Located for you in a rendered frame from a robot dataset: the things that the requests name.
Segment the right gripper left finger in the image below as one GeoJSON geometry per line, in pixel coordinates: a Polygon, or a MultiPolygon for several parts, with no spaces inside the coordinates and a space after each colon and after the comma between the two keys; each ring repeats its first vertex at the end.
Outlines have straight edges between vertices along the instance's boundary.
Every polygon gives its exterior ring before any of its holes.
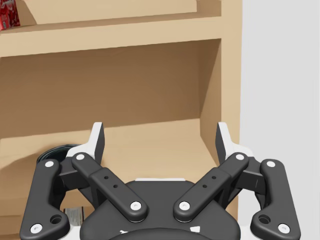
{"type": "Polygon", "coordinates": [[[101,166],[105,148],[102,122],[95,122],[87,143],[68,150],[63,161],[36,164],[22,218],[21,238],[63,238],[70,221],[60,210],[67,191],[78,189],[95,209],[109,201],[126,220],[142,222],[148,205],[110,169],[101,166]]]}

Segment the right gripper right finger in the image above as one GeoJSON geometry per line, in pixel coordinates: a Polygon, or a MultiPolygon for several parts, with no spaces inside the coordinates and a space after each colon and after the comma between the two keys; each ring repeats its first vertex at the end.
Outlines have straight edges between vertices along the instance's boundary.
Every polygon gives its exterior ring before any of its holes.
{"type": "Polygon", "coordinates": [[[260,205],[250,223],[259,239],[300,239],[301,230],[284,164],[259,162],[253,152],[232,141],[228,126],[218,122],[215,147],[219,166],[212,168],[173,205],[173,216],[192,221],[212,201],[226,208],[241,192],[254,192],[260,205]]]}

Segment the flat round can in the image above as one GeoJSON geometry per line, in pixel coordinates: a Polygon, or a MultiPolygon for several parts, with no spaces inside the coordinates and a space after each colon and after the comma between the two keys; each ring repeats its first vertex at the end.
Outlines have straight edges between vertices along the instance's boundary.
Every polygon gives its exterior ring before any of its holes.
{"type": "Polygon", "coordinates": [[[79,144],[64,144],[57,147],[53,147],[45,152],[43,152],[36,160],[36,163],[38,164],[41,161],[47,160],[47,159],[55,159],[58,162],[62,162],[66,156],[68,151],[71,148],[77,147],[79,144]]]}

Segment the pale wooden shelf unit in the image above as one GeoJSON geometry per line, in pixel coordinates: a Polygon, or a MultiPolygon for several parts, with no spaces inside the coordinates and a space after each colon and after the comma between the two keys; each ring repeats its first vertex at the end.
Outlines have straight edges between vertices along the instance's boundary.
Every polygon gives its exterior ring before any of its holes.
{"type": "Polygon", "coordinates": [[[18,240],[37,158],[102,122],[122,181],[198,181],[240,139],[243,0],[15,0],[0,31],[0,240],[18,240]]]}

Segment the red carton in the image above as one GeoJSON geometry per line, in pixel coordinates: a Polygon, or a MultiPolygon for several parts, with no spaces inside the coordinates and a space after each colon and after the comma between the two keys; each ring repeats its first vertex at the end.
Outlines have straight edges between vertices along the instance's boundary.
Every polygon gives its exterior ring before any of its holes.
{"type": "Polygon", "coordinates": [[[0,31],[20,25],[16,0],[0,0],[0,31]]]}

